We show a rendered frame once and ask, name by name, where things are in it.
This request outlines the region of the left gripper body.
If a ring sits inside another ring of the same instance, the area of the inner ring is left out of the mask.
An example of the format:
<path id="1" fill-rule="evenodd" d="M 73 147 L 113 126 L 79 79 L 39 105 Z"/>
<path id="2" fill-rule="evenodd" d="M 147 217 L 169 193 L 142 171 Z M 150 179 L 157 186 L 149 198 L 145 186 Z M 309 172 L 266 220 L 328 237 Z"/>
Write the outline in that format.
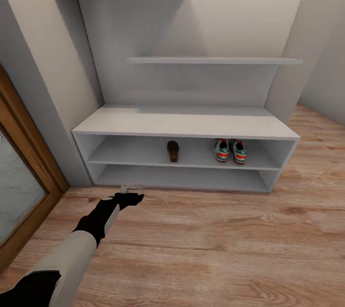
<path id="1" fill-rule="evenodd" d="M 138 193 L 115 193 L 115 196 L 121 196 L 124 199 L 124 208 L 126 208 L 129 205 L 136 206 L 138 204 Z"/>

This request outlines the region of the gym shoe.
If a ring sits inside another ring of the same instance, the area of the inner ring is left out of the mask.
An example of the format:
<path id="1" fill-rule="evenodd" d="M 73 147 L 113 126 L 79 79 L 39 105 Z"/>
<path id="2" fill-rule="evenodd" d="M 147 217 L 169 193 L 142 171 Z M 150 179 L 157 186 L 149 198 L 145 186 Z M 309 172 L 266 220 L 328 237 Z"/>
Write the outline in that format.
<path id="1" fill-rule="evenodd" d="M 228 147 L 233 151 L 233 160 L 238 164 L 245 164 L 247 153 L 244 143 L 230 138 L 228 140 Z"/>
<path id="2" fill-rule="evenodd" d="M 229 155 L 228 141 L 222 138 L 215 138 L 212 143 L 212 149 L 217 161 L 226 162 Z"/>

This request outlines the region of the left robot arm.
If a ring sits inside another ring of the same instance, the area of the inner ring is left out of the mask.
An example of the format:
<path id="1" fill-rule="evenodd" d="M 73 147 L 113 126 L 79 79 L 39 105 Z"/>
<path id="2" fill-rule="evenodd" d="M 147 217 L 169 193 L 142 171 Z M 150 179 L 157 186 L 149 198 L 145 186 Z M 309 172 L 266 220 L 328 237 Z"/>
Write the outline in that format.
<path id="1" fill-rule="evenodd" d="M 144 194 L 137 183 L 123 183 L 119 193 L 100 199 L 73 232 L 49 255 L 34 265 L 14 287 L 0 294 L 0 307 L 70 307 L 88 265 L 119 211 L 136 206 Z"/>

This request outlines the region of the sandal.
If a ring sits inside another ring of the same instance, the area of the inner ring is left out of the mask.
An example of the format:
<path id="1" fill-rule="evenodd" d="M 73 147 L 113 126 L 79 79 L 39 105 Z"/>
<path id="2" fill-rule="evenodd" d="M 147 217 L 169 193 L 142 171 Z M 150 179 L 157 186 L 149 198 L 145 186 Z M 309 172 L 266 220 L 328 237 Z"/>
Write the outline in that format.
<path id="1" fill-rule="evenodd" d="M 178 161 L 178 152 L 179 152 L 179 146 L 177 142 L 170 141 L 167 144 L 167 150 L 170 152 L 170 160 L 172 163 L 177 163 Z"/>

